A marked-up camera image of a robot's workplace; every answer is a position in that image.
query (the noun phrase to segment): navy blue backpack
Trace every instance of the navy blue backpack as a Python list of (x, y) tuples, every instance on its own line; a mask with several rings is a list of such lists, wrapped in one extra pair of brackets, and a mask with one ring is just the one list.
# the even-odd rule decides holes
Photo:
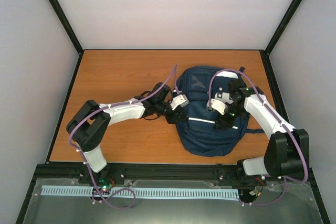
[[(183, 107), (188, 120), (176, 124), (178, 135), (184, 148), (195, 154), (206, 157), (225, 156), (229, 154), (245, 133), (262, 133), (263, 130), (247, 128), (249, 113), (236, 119), (231, 129), (215, 129), (218, 119), (217, 111), (206, 108), (208, 90), (212, 76), (221, 68), (198, 66), (185, 70), (177, 80), (177, 88), (185, 94), (189, 104)], [(228, 84), (235, 80), (232, 77), (216, 77), (214, 79), (211, 97), (216, 93), (226, 95), (229, 99)]]

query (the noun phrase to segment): reflective stripe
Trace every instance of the reflective stripe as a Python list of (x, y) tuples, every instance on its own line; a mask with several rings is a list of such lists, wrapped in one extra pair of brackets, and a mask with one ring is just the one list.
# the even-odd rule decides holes
[[(192, 121), (199, 121), (199, 122), (204, 122), (204, 123), (212, 123), (212, 124), (215, 124), (215, 121), (209, 121), (209, 120), (204, 120), (204, 119), (199, 119), (199, 118), (188, 118), (189, 120), (192, 120)], [(232, 127), (233, 129), (237, 130), (238, 127), (237, 126), (233, 126)]]

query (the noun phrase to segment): backpack strap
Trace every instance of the backpack strap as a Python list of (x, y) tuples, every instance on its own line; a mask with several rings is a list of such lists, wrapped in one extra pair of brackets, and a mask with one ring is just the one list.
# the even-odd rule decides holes
[(264, 133), (264, 130), (263, 130), (263, 129), (255, 129), (255, 130), (252, 130), (252, 129), (246, 129), (246, 133), (251, 133), (251, 134), (255, 134), (255, 133)]
[(245, 70), (244, 67), (240, 67), (240, 69), (239, 69), (239, 71), (242, 72), (242, 73), (244, 72), (244, 70)]

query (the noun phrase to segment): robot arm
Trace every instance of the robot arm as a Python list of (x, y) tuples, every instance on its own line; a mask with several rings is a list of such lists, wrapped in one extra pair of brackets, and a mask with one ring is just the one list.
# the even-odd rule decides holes
[(235, 80), (229, 85), (232, 103), (216, 101), (216, 108), (222, 112), (216, 122), (217, 127), (231, 127), (235, 118), (248, 112), (265, 131), (269, 143), (263, 157), (248, 158), (238, 161), (240, 176), (271, 175), (283, 176), (301, 172), (303, 163), (289, 133), (299, 144), (302, 154), (309, 160), (309, 136), (305, 130), (297, 130), (284, 120), (267, 101), (264, 93), (256, 87), (246, 87), (242, 80)]
[[(152, 91), (147, 93), (149, 95), (153, 94), (161, 85), (161, 82), (158, 83)], [(85, 121), (72, 137), (81, 148), (86, 161), (95, 173), (101, 171), (107, 165), (100, 148), (100, 142), (107, 127), (112, 124), (128, 119), (145, 118), (154, 113), (165, 116), (167, 123), (186, 120), (186, 115), (181, 109), (188, 104), (186, 96), (178, 95), (168, 103), (164, 100), (169, 92), (171, 92), (171, 89), (165, 85), (156, 95), (148, 99), (140, 95), (125, 102), (112, 104), (97, 104), (90, 100), (82, 106), (67, 125), (67, 131), (70, 134), (89, 114), (101, 110), (100, 113), (90, 118), (93, 120), (92, 123)]]

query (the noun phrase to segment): wooden table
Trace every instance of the wooden table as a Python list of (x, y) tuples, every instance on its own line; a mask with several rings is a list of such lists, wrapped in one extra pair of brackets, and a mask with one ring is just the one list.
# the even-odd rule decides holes
[[(115, 103), (151, 90), (164, 81), (175, 64), (177, 76), (189, 67), (208, 65), (239, 69), (258, 85), (274, 105), (259, 51), (240, 50), (85, 50), (61, 122), (51, 161), (81, 161), (68, 145), (66, 125), (90, 99)], [(173, 87), (173, 78), (168, 82)], [(251, 118), (249, 128), (259, 128)], [(128, 120), (110, 126), (101, 142), (108, 162), (168, 164), (236, 164), (239, 159), (263, 156), (268, 140), (264, 134), (246, 134), (224, 157), (201, 157), (187, 152), (175, 125), (164, 117), (155, 121)]]

